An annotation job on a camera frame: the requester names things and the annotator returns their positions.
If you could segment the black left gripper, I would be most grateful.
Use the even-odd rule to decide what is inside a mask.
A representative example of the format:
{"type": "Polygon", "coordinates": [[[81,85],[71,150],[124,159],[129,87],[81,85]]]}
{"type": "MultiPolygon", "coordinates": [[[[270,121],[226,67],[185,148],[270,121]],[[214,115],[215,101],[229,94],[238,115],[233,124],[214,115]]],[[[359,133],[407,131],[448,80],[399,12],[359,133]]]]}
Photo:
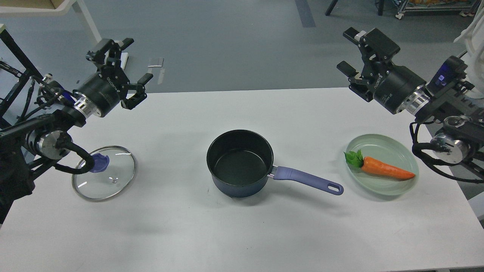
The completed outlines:
{"type": "Polygon", "coordinates": [[[145,85],[153,78],[153,74],[145,73],[135,84],[131,84],[123,72],[129,58],[129,54],[124,50],[133,43],[133,38],[122,41],[101,39],[86,53],[86,60],[93,63],[97,69],[112,66],[118,67],[121,71],[114,74],[95,73],[74,92],[77,96],[74,109],[85,118],[91,115],[105,117],[120,101],[124,109],[132,110],[147,98],[145,85]],[[128,91],[135,93],[127,98],[128,91]]]}

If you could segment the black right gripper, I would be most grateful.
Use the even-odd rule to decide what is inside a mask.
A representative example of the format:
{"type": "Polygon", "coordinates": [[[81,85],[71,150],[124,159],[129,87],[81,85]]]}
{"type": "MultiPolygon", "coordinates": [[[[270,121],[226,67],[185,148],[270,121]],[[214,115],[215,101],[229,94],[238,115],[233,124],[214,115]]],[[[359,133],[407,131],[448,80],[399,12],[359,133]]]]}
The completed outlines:
{"type": "Polygon", "coordinates": [[[374,99],[397,114],[410,95],[425,86],[426,81],[407,67],[393,67],[392,57],[400,47],[379,29],[365,32],[350,27],[343,36],[360,50],[363,69],[358,72],[346,61],[337,64],[337,69],[347,77],[349,89],[366,102],[374,99]]]}

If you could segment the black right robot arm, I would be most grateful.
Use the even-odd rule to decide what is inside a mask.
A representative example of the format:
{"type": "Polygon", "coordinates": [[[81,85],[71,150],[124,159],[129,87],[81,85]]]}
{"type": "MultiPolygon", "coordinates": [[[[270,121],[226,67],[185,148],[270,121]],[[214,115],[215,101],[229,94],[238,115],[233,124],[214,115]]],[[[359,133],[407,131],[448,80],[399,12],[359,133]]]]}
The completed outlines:
{"type": "Polygon", "coordinates": [[[483,161],[483,106],[467,96],[474,89],[467,64],[450,56],[426,82],[392,62],[400,47],[379,29],[348,28],[343,36],[358,47],[364,64],[361,72],[344,61],[337,65],[349,89],[392,114],[413,115],[412,152],[428,168],[455,181],[482,184],[483,168],[476,161],[483,161]]]}

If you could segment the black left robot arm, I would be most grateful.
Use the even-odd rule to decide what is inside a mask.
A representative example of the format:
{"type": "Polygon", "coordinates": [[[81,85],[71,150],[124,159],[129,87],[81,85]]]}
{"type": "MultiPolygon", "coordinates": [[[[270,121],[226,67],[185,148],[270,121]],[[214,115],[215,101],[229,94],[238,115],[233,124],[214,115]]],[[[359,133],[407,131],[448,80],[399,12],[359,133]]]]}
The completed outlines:
{"type": "Polygon", "coordinates": [[[14,201],[31,195],[35,180],[50,168],[81,175],[95,167],[96,158],[68,134],[72,127],[83,127],[93,115],[105,117],[118,105],[132,110],[147,98],[145,86],[153,74],[145,73],[133,82],[122,68],[122,53],[133,42],[132,38],[102,39],[86,53],[86,60],[95,65],[96,72],[73,91],[66,91],[48,75],[42,76],[15,42],[6,43],[25,70],[1,63],[2,70],[18,79],[1,102],[1,114],[28,81],[39,85],[40,96],[37,107],[28,112],[29,91],[17,122],[1,129],[1,224],[14,201]]]}

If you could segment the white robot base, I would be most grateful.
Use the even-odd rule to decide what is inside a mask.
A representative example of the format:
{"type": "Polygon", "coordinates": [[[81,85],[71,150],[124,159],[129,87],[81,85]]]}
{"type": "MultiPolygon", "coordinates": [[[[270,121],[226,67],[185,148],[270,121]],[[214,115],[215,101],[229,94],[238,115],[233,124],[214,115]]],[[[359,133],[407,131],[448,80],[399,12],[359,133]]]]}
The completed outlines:
{"type": "Polygon", "coordinates": [[[467,53],[462,57],[467,65],[466,80],[474,85],[467,96],[474,99],[484,97],[484,18],[483,10],[475,14],[470,26],[463,30],[455,43],[464,43],[467,53]]]}

